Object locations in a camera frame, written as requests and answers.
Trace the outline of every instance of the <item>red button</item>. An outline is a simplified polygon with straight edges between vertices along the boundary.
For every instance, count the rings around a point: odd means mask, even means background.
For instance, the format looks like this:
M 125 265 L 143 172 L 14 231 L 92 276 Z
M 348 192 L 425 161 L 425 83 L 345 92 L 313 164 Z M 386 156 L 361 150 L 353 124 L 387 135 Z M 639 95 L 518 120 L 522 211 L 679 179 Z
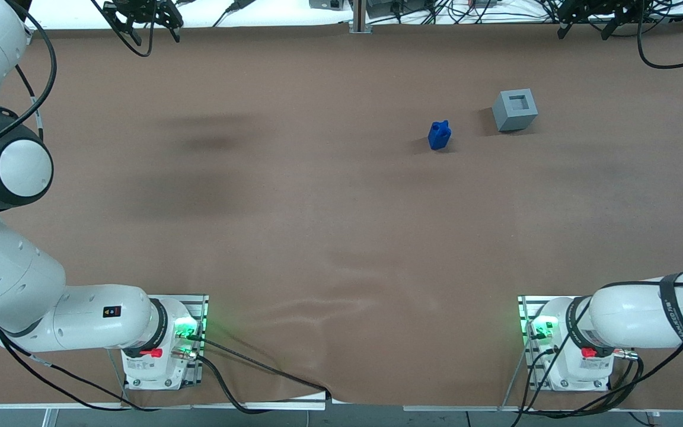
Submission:
M 597 351 L 595 349 L 585 347 L 585 348 L 581 349 L 581 356 L 594 357 L 594 356 L 597 356 Z
M 150 349 L 150 350 L 142 350 L 140 351 L 141 354 L 148 354 L 152 357 L 162 357 L 162 349 Z

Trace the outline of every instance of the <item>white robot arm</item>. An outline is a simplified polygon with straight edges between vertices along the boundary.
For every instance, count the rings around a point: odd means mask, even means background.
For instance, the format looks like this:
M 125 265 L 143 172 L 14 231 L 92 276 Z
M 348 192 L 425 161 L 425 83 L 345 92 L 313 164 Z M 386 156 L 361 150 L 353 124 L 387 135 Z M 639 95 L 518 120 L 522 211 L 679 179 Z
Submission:
M 0 0 L 0 84 L 24 54 L 27 28 Z M 0 130 L 16 116 L 0 107 Z M 41 198 L 52 183 L 43 141 L 18 125 L 0 138 L 0 211 Z M 123 349 L 136 388 L 181 386 L 197 322 L 182 303 L 135 286 L 66 286 L 62 265 L 0 219 L 0 329 L 28 352 Z
M 554 364 L 554 356 L 542 357 L 553 390 L 605 391 L 614 354 L 683 344 L 683 273 L 554 298 L 528 329 L 540 351 L 561 349 Z

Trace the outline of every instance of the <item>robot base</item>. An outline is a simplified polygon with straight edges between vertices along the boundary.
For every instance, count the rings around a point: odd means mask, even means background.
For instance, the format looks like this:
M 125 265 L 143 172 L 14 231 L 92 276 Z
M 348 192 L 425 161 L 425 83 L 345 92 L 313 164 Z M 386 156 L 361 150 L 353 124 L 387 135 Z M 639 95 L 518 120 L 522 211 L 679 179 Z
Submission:
M 193 362 L 193 367 L 197 367 L 199 343 L 185 338 L 189 333 L 197 333 L 197 321 L 181 301 L 165 295 L 159 295 L 159 301 L 168 314 L 168 328 L 158 347 L 162 354 L 131 358 L 122 353 L 128 389 L 178 390 L 190 376 L 190 364 Z
M 529 322 L 530 337 L 539 333 L 547 337 L 532 340 L 532 358 L 536 358 L 540 352 L 547 349 L 560 348 L 569 333 L 566 327 L 566 311 L 572 302 L 572 298 L 553 298 L 543 305 L 533 321 Z M 554 355 L 542 356 L 541 367 L 532 367 L 537 368 L 537 381 L 541 381 L 544 371 L 550 370 L 545 384 L 537 384 L 537 387 L 553 391 L 608 391 L 608 381 L 613 370 L 612 355 L 583 357 L 581 349 L 569 339 L 550 368 L 553 357 Z

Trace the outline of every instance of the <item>table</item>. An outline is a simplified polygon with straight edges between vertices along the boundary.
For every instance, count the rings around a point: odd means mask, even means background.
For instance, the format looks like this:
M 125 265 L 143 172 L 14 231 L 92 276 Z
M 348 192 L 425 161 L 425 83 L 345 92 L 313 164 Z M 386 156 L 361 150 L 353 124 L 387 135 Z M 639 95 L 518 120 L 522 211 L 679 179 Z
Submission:
M 683 70 L 645 67 L 634 40 L 555 30 L 185 30 L 149 59 L 111 33 L 55 32 L 54 185 L 3 217 L 71 285 L 209 294 L 211 339 L 338 400 L 496 407 L 523 346 L 519 294 L 683 270 Z M 683 25 L 645 44 L 683 60 Z M 22 66 L 41 87 L 38 40 Z M 489 108 L 522 87 L 540 116 L 499 135 Z M 8 78 L 0 102 L 29 100 Z M 452 140 L 433 153 L 426 133 L 442 119 Z M 643 352 L 647 366 L 662 354 Z M 103 349 L 42 357 L 117 390 Z M 216 360 L 241 400 L 311 392 Z M 224 401 L 212 379 L 133 399 Z M 64 402 L 0 349 L 0 404 Z M 624 407 L 683 410 L 683 354 Z

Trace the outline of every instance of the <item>white sticker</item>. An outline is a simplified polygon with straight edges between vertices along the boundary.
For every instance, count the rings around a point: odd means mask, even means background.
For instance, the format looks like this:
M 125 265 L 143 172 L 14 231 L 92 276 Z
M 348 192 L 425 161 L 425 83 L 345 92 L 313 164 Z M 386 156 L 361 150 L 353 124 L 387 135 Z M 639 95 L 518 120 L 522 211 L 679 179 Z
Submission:
M 147 362 L 144 362 L 143 360 L 129 360 L 128 361 L 128 368 L 129 369 L 151 369 L 151 368 L 154 368 L 154 362 L 147 363 Z
M 607 369 L 610 367 L 610 360 L 607 359 L 581 359 L 579 368 L 582 369 Z

